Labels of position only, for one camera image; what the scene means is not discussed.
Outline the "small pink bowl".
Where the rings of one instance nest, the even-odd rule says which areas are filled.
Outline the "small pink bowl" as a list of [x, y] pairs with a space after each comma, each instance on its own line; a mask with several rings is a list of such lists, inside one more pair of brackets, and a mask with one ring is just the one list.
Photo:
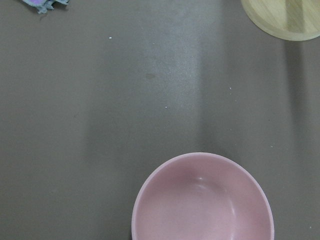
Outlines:
[[176, 156], [140, 188], [132, 211], [134, 240], [272, 240], [274, 219], [255, 178], [213, 153]]

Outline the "grey folded cloth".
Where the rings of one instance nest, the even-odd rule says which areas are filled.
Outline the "grey folded cloth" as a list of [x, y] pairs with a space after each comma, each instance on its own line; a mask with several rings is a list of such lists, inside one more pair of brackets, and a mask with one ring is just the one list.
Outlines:
[[46, 14], [48, 10], [53, 10], [55, 3], [65, 6], [69, 4], [69, 0], [22, 0], [22, 2], [35, 8], [38, 14]]

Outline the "wooden mug tree stand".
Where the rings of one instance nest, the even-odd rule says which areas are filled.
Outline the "wooden mug tree stand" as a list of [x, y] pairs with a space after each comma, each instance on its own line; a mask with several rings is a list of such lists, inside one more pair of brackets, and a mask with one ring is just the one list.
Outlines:
[[288, 41], [320, 36], [318, 0], [242, 0], [249, 19], [261, 30]]

